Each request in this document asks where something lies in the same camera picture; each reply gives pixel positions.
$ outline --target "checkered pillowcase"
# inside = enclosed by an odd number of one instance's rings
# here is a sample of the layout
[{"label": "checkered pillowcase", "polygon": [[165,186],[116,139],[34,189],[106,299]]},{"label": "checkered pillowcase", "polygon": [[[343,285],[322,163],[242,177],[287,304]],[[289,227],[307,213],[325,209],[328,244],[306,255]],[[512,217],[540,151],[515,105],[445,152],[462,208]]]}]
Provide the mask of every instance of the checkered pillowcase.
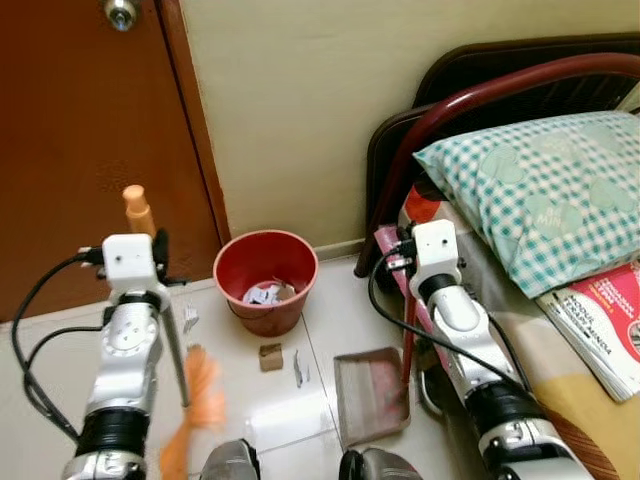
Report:
[{"label": "checkered pillowcase", "polygon": [[640,255],[640,120],[546,118],[414,154],[529,297]]}]

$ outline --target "red metal bed frame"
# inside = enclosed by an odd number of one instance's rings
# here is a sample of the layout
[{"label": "red metal bed frame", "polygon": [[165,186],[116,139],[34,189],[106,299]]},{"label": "red metal bed frame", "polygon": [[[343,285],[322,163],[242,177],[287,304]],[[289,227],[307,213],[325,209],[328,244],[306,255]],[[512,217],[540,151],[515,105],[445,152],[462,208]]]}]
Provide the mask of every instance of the red metal bed frame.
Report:
[{"label": "red metal bed frame", "polygon": [[409,174],[413,152],[427,145],[442,125],[465,112],[511,95],[559,80],[587,75],[620,75],[640,80],[640,57],[624,53],[594,53],[543,63],[461,90],[439,102],[418,120],[405,135],[391,164],[384,188],[369,225],[355,274],[366,277],[375,253],[374,233],[388,218],[394,199],[405,195],[402,180]]}]

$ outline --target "small brown box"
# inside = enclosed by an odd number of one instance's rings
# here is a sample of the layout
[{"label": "small brown box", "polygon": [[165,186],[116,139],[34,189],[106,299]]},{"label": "small brown box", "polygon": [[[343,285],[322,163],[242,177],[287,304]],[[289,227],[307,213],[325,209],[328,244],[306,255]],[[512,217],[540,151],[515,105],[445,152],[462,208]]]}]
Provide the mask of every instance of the small brown box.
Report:
[{"label": "small brown box", "polygon": [[283,365],[282,345],[280,343],[262,345],[260,347],[260,370],[263,372],[280,370]]}]

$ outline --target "door frame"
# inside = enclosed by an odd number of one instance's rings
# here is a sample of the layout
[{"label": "door frame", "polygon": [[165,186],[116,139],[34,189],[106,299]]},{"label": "door frame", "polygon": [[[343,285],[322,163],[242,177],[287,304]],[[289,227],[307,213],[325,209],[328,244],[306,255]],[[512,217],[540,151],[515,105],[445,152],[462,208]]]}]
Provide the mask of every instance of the door frame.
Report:
[{"label": "door frame", "polygon": [[220,244],[224,245],[231,240],[231,232],[224,204],[224,194],[214,163],[211,138],[202,108],[180,0],[154,0],[154,2],[191,143],[206,188],[211,215],[216,225]]}]

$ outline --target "door knob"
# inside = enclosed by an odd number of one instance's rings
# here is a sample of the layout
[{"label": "door knob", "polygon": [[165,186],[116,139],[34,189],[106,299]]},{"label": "door knob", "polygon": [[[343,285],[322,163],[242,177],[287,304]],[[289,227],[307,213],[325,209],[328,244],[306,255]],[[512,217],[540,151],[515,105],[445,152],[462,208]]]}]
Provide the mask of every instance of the door knob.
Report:
[{"label": "door knob", "polygon": [[105,0],[104,13],[109,23],[119,32],[128,32],[135,25],[140,11],[140,0]]}]

